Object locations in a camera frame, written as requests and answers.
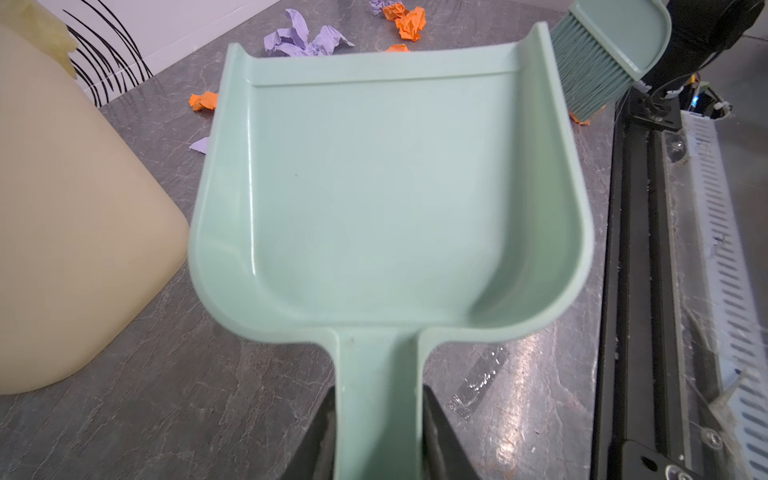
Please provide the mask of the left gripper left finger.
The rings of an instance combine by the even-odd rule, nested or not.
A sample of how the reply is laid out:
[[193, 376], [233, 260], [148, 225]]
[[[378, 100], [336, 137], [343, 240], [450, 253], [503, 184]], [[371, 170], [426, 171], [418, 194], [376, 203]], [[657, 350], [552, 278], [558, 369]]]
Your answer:
[[281, 480], [330, 480], [334, 474], [337, 415], [331, 387], [289, 461]]

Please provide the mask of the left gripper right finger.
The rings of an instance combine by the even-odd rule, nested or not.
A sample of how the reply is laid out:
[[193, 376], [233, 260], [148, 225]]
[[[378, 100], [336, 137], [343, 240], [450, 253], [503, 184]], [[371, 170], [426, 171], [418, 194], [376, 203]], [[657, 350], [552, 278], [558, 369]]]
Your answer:
[[433, 390], [423, 385], [423, 478], [431, 480], [478, 480]]

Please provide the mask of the green hand brush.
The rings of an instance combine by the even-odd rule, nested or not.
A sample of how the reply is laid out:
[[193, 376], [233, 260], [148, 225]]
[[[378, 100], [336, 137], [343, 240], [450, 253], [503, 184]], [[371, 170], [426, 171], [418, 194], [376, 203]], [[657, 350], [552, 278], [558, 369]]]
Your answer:
[[658, 0], [581, 0], [551, 30], [569, 111], [591, 119], [641, 80], [664, 53], [672, 23]]

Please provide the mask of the green plastic dustpan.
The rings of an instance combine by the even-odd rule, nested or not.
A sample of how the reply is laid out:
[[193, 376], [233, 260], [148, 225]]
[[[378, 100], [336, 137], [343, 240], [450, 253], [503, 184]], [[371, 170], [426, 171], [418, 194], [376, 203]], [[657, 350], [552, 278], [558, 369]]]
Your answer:
[[545, 23], [441, 51], [228, 47], [191, 279], [233, 333], [332, 357], [336, 478], [420, 478], [429, 354], [547, 327], [593, 249]]

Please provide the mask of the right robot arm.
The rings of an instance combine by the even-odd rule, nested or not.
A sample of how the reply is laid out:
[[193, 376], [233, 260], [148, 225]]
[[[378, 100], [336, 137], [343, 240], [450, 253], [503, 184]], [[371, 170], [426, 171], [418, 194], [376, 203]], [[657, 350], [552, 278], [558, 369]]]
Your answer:
[[694, 73], [730, 49], [757, 21], [764, 0], [671, 0], [672, 31], [659, 61], [642, 78], [651, 95], [681, 88]]

